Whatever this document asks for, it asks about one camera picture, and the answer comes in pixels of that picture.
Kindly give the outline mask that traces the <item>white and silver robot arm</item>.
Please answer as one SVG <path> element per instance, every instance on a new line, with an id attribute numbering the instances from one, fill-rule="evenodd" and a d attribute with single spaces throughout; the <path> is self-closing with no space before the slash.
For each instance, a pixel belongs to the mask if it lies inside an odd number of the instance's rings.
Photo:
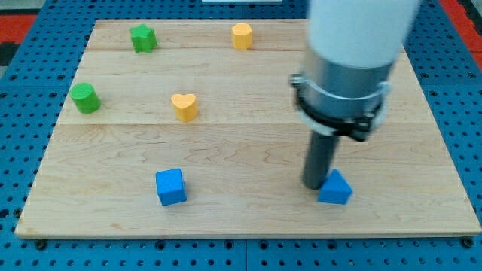
<path id="1" fill-rule="evenodd" d="M 291 76 L 302 120 L 363 142 L 386 115 L 388 78 L 420 0 L 312 0 L 307 48 Z"/>

